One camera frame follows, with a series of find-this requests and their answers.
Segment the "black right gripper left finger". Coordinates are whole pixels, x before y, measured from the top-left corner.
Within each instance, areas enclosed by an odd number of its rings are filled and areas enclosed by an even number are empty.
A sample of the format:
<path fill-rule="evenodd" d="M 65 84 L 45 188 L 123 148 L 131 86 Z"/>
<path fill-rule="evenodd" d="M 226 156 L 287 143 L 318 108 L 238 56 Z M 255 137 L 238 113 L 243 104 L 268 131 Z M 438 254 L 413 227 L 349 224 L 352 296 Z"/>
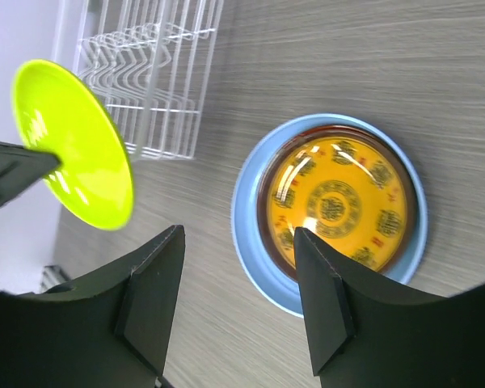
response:
<path fill-rule="evenodd" d="M 166 387 L 185 254 L 171 226 L 40 293 L 0 291 L 0 387 Z"/>

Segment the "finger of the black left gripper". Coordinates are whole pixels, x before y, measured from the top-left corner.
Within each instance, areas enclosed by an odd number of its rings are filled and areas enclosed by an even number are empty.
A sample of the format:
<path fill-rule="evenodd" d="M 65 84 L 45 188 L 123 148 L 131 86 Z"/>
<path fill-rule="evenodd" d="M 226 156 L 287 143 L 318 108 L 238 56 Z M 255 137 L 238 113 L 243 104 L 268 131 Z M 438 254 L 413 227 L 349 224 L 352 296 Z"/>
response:
<path fill-rule="evenodd" d="M 0 208 L 60 165 L 55 154 L 0 141 Z"/>

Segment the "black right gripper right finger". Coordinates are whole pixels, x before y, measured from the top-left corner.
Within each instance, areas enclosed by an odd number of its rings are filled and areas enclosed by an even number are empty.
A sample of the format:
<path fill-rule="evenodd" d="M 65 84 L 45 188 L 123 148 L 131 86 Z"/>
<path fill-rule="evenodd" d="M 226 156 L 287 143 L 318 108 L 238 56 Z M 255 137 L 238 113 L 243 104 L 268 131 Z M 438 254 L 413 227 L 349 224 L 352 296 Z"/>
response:
<path fill-rule="evenodd" d="M 485 387 L 485 284 L 441 297 L 402 285 L 298 227 L 312 370 L 324 387 Z"/>

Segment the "lime green plate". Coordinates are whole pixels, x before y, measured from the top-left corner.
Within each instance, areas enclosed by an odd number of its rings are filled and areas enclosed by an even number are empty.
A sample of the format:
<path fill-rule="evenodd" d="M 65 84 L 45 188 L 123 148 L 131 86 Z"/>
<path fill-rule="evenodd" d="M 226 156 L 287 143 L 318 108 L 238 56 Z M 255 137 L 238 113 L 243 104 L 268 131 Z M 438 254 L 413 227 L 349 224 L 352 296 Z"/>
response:
<path fill-rule="evenodd" d="M 73 215 L 118 230 L 133 214 L 134 178 L 116 125 L 90 88 L 55 62 L 35 59 L 16 71 L 11 107 L 23 144 L 60 161 L 44 181 Z"/>

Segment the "yellow patterned plate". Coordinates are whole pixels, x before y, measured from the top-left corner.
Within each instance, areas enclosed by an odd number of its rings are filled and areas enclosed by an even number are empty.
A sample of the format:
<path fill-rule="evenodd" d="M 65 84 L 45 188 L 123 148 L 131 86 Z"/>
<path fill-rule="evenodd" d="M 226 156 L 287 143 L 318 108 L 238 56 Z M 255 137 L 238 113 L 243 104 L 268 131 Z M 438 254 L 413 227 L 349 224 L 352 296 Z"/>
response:
<path fill-rule="evenodd" d="M 321 125 L 293 137 L 273 157 L 259 183 L 257 222 L 265 251 L 292 280 L 298 227 L 386 272 L 407 250 L 415 200 L 407 168 L 384 141 L 357 127 Z"/>

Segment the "light blue plate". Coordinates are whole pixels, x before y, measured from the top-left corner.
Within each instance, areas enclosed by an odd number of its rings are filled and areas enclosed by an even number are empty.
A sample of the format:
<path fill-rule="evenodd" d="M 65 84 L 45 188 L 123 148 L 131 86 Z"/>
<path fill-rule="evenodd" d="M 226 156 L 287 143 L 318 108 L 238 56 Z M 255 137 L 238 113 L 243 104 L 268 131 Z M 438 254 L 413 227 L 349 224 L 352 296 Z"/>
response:
<path fill-rule="evenodd" d="M 231 231 L 239 261 L 252 284 L 273 305 L 299 318 L 303 314 L 298 284 L 274 264 L 265 249 L 258 228 L 257 197 L 264 172 L 280 148 L 307 129 L 323 124 L 350 125 L 374 135 L 400 159 L 413 183 L 415 231 L 407 249 L 392 269 L 386 270 L 385 276 L 407 284 L 423 259 L 428 240 L 429 217 L 424 186 L 408 154 L 394 139 L 363 120 L 335 113 L 299 116 L 279 125 L 260 140 L 242 165 L 231 202 Z"/>

